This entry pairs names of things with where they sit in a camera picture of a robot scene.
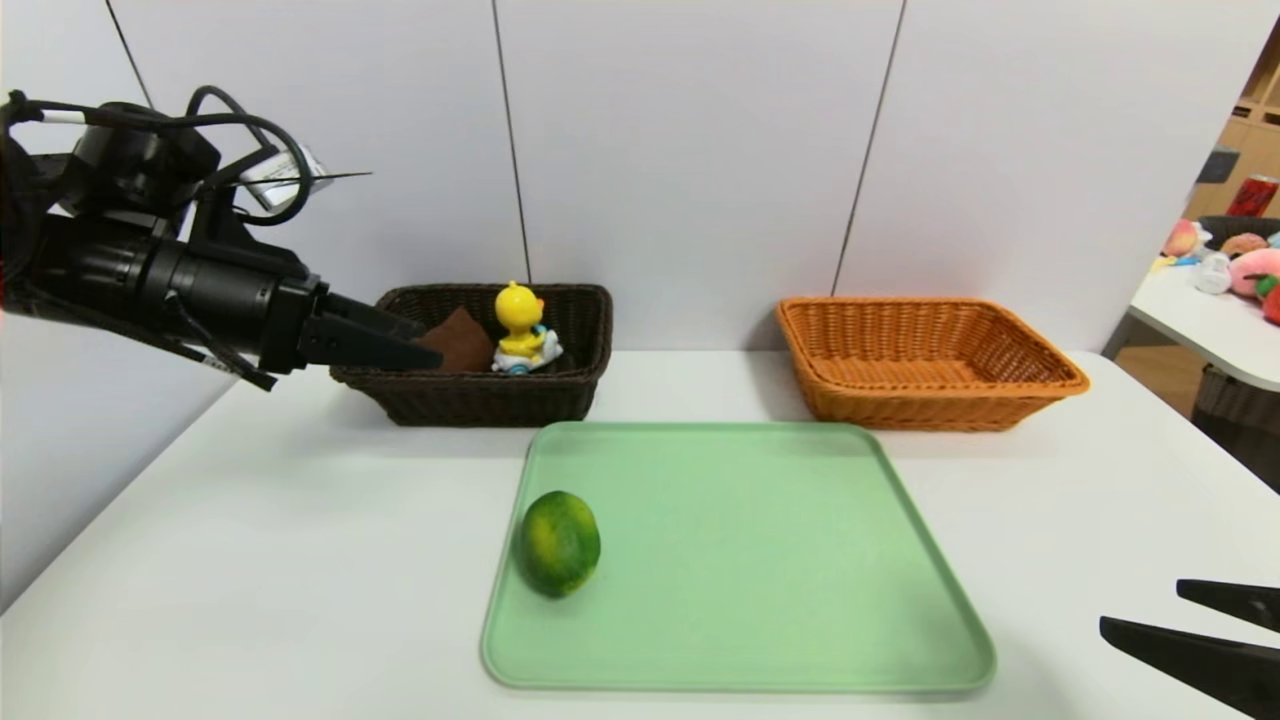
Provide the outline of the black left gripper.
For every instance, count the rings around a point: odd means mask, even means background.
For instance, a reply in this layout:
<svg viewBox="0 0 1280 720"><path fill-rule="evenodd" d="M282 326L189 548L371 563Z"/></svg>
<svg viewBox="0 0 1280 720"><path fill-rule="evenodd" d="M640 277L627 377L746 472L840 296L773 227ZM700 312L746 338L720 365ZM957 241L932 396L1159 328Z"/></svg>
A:
<svg viewBox="0 0 1280 720"><path fill-rule="evenodd" d="M335 292L317 301L326 286L287 249L255 240L169 242L159 251L159 281L212 340L253 359L259 372L289 374L307 363L408 372L443 363L421 345L428 328L420 322Z"/></svg>

